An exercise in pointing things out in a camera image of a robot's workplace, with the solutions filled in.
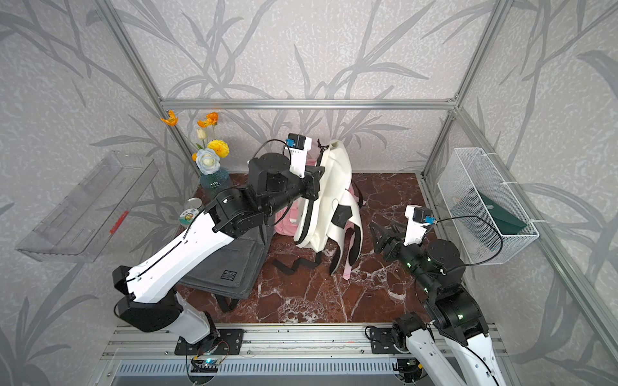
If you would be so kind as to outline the beige backpack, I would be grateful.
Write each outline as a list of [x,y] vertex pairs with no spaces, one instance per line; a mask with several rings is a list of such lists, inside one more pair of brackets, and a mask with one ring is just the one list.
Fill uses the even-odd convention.
[[315,259],[296,259],[287,266],[279,260],[273,260],[273,266],[286,275],[293,275],[299,267],[314,269],[321,262],[323,251],[328,239],[326,233],[337,209],[342,209],[344,199],[349,198],[349,187],[352,184],[352,167],[344,144],[333,140],[327,146],[320,148],[320,156],[307,166],[325,167],[325,174],[320,180],[320,194],[315,201],[297,199],[299,201],[298,228],[294,237],[295,245],[301,249],[312,249]]

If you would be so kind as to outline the grey backpack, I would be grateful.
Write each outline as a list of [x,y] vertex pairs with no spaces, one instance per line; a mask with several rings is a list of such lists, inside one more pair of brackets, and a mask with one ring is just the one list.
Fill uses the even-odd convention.
[[217,250],[181,280],[180,284],[215,296],[220,309],[228,313],[247,299],[267,259],[274,229],[253,228]]

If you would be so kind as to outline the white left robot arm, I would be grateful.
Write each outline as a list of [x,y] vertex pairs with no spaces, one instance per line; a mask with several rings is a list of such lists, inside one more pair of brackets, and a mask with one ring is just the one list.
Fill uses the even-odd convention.
[[217,193],[184,233],[151,258],[114,270],[114,287],[123,295],[114,307],[116,317],[142,332],[170,331],[188,344],[216,340],[213,321],[177,294],[176,283],[297,199],[318,199],[324,174],[324,167],[309,166],[298,176],[283,154],[251,159],[245,185]]

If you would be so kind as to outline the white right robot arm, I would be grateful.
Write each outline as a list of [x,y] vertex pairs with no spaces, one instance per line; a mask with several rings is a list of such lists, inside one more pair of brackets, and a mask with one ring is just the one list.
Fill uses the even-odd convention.
[[406,244],[398,223],[370,225],[373,249],[388,262],[401,262],[426,295],[430,318],[410,313],[393,321],[394,345],[408,351],[436,385],[503,385],[505,378],[489,325],[462,278],[460,251],[451,241]]

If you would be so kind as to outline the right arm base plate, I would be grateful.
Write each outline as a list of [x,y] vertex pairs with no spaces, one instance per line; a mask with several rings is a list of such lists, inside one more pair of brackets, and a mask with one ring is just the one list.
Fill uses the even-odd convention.
[[370,341],[371,352],[374,355],[400,354],[394,343],[392,329],[390,327],[366,326],[365,338]]

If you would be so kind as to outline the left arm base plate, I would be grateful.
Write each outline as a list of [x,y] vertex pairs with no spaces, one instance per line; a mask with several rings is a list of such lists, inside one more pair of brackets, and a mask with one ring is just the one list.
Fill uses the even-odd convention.
[[223,328],[211,332],[196,344],[189,344],[179,337],[175,346],[175,355],[203,356],[203,355],[239,355],[244,335],[243,329]]

